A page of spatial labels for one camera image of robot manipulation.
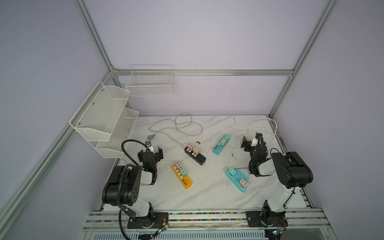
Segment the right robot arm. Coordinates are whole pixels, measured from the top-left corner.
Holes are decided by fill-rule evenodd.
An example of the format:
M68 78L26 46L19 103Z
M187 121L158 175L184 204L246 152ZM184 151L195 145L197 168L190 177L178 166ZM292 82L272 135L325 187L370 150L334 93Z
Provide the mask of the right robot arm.
M267 149L263 134L256 133L252 141L243 137L241 148L250 154L249 173L255 177L264 177L262 165L271 161L280 181L271 197L265 200L261 213L260 224L269 227L285 220L288 203L296 194L296 190L304 188L313 181L313 173L297 152L281 153L276 148Z

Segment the green adapter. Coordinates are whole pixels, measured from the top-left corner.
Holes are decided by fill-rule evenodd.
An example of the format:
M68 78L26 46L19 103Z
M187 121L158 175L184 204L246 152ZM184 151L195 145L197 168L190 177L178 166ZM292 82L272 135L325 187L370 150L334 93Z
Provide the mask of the green adapter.
M183 177L187 175L187 171L184 168L180 168L179 171Z

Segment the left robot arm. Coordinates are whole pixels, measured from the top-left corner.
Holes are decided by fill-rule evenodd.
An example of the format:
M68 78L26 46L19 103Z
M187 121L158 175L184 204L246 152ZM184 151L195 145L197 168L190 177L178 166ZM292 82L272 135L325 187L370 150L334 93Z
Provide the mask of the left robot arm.
M126 152L126 143L137 143L145 147L138 153L139 165ZM139 199L140 186L156 183L158 177L158 163L164 158L163 150L155 152L151 141L142 143L137 140L125 140L121 144L123 153L132 160L132 164L116 166L102 192L103 204L118 207L123 213L133 218L152 220L155 216L151 203Z

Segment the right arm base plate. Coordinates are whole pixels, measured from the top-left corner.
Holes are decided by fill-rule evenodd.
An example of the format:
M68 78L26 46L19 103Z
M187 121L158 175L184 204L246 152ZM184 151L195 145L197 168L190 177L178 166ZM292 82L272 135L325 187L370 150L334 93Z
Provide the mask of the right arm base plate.
M288 226L285 213L247 211L246 219L250 228L285 228Z

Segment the orange power strip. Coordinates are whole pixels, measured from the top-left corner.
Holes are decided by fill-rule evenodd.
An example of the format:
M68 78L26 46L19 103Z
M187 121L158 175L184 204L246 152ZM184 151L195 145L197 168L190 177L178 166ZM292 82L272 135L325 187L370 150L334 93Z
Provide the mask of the orange power strip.
M173 169L173 172L175 173L175 175L177 176L178 180L180 181L180 183L184 187L184 189L188 189L193 185L192 180L189 178L189 176L186 175L185 177L183 177L181 175L179 169L176 167L176 165L173 165L172 169Z

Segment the pink adapter black strip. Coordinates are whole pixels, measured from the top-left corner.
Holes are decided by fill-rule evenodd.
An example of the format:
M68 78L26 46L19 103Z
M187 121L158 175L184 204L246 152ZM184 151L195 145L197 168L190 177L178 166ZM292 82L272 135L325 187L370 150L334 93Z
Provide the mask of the pink adapter black strip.
M192 143L189 143L189 144L187 145L187 147L188 147L189 150L192 150L192 149L194 148L194 145L193 145Z
M195 155L198 155L200 153L200 150L197 147L193 147L192 151Z

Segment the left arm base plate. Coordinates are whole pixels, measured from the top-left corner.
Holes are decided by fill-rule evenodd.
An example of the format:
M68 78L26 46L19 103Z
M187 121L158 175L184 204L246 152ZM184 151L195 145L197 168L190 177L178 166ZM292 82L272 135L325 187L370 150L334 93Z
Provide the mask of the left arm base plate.
M146 217L129 218L128 229L160 229L169 220L168 213L149 213Z

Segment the black power strip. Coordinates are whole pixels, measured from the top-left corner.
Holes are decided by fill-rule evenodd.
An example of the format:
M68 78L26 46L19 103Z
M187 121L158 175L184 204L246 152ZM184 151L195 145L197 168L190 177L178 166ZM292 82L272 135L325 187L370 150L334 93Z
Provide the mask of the black power strip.
M191 157L195 162L197 162L199 165L203 165L206 162L206 157L204 157L202 154L195 154L192 150L190 150L188 147L185 147L184 149L185 153Z

